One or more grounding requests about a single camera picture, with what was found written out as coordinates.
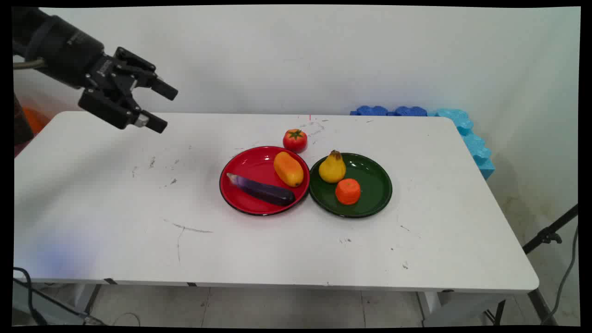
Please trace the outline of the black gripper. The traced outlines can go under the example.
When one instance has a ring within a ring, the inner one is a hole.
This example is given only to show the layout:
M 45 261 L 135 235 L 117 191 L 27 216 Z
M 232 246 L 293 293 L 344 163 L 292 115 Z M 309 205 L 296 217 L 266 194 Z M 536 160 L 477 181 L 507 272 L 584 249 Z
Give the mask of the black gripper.
M 104 45 L 58 16 L 27 15 L 27 60 L 41 58 L 40 72 L 75 89 L 85 88 L 78 106 L 124 130 L 146 127 L 163 133 L 168 122 L 142 109 L 133 99 L 135 87 L 150 88 L 169 100 L 178 90 L 156 73 L 156 66 L 118 47 L 113 56 Z

